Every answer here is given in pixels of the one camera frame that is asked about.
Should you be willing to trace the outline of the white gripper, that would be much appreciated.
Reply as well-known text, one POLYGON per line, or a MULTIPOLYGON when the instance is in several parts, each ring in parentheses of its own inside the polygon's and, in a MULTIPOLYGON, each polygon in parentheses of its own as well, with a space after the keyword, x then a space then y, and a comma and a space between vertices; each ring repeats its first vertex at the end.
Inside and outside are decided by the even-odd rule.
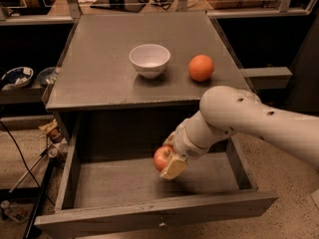
POLYGON ((208 153, 212 140, 211 129, 205 122, 185 119, 163 142, 163 145, 173 145, 181 157, 170 154, 160 177, 172 180, 181 175, 188 166, 187 159, 198 159, 208 153))

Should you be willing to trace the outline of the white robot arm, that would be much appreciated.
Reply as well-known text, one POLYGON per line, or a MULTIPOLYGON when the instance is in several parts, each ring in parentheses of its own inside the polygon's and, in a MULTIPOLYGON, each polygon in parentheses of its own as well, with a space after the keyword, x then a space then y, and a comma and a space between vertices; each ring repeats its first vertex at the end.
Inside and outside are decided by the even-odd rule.
POLYGON ((318 117, 272 108, 252 92, 217 86, 202 95, 198 112, 166 139, 173 152, 160 176, 168 180, 178 177, 190 160, 238 132, 258 137, 319 168, 318 117))

